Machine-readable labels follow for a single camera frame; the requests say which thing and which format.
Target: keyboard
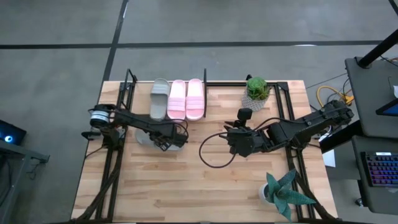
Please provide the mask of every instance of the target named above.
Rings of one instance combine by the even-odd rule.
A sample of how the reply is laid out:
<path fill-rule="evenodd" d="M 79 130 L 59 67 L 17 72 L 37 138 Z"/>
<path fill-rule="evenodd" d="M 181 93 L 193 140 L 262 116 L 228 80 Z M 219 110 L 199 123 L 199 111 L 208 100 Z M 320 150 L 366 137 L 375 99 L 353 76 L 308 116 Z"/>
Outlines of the keyboard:
<path fill-rule="evenodd" d="M 398 187 L 398 153 L 362 152 L 372 187 Z"/>

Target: concrete floor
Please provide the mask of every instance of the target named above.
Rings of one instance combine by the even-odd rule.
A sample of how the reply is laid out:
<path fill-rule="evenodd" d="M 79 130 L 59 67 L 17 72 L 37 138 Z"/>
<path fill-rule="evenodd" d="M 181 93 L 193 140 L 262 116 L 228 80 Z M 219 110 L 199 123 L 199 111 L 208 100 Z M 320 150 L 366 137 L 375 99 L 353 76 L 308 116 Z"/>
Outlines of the concrete floor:
<path fill-rule="evenodd" d="M 0 0 L 0 45 L 111 44 L 122 3 Z M 201 77 L 207 68 L 210 80 L 241 80 L 249 73 L 268 80 L 304 80 L 310 103 L 319 108 L 317 88 L 341 89 L 347 79 L 339 76 L 345 73 L 344 59 L 364 55 L 374 47 L 345 41 L 382 40 L 396 29 L 397 21 L 387 0 L 130 0 L 119 43 L 341 44 L 117 49 L 109 79 L 121 80 L 127 68 L 139 80 Z M 394 47 L 384 56 L 396 55 Z M 109 48 L 91 49 L 90 45 L 0 50 L 0 119 L 27 130 L 28 149 L 51 154 L 35 180 L 26 178 L 13 223 L 70 218 L 87 144 L 80 133 L 89 128 L 86 111 L 98 100 L 108 56 Z M 329 94 L 322 91 L 322 101 Z M 355 181 L 330 182 L 340 218 L 395 222 L 393 216 L 373 214 L 353 204 L 359 194 Z"/>

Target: wooden table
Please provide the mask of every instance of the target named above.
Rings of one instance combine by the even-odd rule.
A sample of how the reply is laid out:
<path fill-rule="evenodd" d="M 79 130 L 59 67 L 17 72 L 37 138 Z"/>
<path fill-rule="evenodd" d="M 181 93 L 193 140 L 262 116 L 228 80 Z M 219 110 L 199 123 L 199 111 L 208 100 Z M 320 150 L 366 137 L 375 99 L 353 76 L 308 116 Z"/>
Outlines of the wooden table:
<path fill-rule="evenodd" d="M 303 81 L 287 81 L 296 118 L 311 112 Z M 120 82 L 105 82 L 99 103 L 116 103 Z M 152 82 L 138 82 L 132 112 L 149 114 Z M 180 152 L 162 152 L 137 143 L 135 128 L 129 128 L 124 147 L 114 222 L 286 222 L 273 204 L 259 201 L 258 189 L 266 173 L 281 178 L 289 169 L 285 149 L 257 153 L 235 160 L 224 169 L 204 165 L 198 156 L 200 143 L 223 130 L 224 121 L 236 120 L 243 87 L 208 87 L 207 116 L 189 122 L 189 143 Z M 284 101 L 285 117 L 288 118 Z M 278 117 L 275 92 L 264 109 L 253 113 L 248 126 Z M 90 142 L 87 153 L 101 146 Z M 106 150 L 91 155 L 84 163 L 72 218 L 78 217 L 94 199 L 101 184 Z M 231 158 L 226 141 L 213 138 L 203 148 L 203 157 L 214 165 Z M 307 147 L 303 157 L 310 188 L 326 210 L 337 217 L 321 151 Z M 297 220 L 295 207 L 292 220 Z M 104 215 L 108 204 L 104 204 Z M 308 217 L 306 206 L 303 213 Z"/>

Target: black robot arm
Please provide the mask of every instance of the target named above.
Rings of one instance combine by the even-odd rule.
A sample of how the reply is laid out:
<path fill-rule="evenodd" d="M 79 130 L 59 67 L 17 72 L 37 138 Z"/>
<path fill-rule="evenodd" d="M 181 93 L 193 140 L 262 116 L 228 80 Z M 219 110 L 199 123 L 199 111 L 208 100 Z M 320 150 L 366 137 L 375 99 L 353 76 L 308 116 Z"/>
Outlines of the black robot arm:
<path fill-rule="evenodd" d="M 115 144 L 119 139 L 120 134 L 116 130 L 118 126 L 132 126 L 143 130 L 163 151 L 171 145 L 182 147 L 188 139 L 187 126 L 173 120 L 154 121 L 148 114 L 134 114 L 110 104 L 96 105 L 91 111 L 90 125 L 101 131 L 104 144 L 107 145 Z"/>
<path fill-rule="evenodd" d="M 343 102 L 332 101 L 322 109 L 308 114 L 294 121 L 280 118 L 280 122 L 251 129 L 246 127 L 246 120 L 251 118 L 252 111 L 247 108 L 239 110 L 238 120 L 229 126 L 224 126 L 227 135 L 219 137 L 228 140 L 231 154 L 247 157 L 256 152 L 271 152 L 285 146 L 305 147 L 314 134 L 319 133 L 329 125 L 348 124 L 354 116 L 352 111 Z"/>

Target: small plant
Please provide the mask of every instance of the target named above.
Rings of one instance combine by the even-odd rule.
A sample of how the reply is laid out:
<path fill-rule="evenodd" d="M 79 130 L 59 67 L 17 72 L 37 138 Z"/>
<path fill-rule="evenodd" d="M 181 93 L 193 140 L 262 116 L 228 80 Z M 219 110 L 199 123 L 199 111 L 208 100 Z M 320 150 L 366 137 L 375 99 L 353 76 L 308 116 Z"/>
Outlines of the small plant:
<path fill-rule="evenodd" d="M 270 203 L 274 203 L 278 209 L 278 212 L 286 217 L 289 222 L 292 222 L 292 220 L 288 203 L 294 205 L 315 203 L 315 201 L 309 197 L 290 189 L 292 187 L 291 183 L 294 180 L 295 175 L 296 170 L 293 169 L 284 175 L 280 180 L 276 181 L 274 176 L 267 173 L 268 185 L 264 189 L 266 200 Z"/>
<path fill-rule="evenodd" d="M 261 77 L 254 77 L 248 80 L 248 96 L 252 100 L 265 100 L 269 94 L 267 82 Z"/>

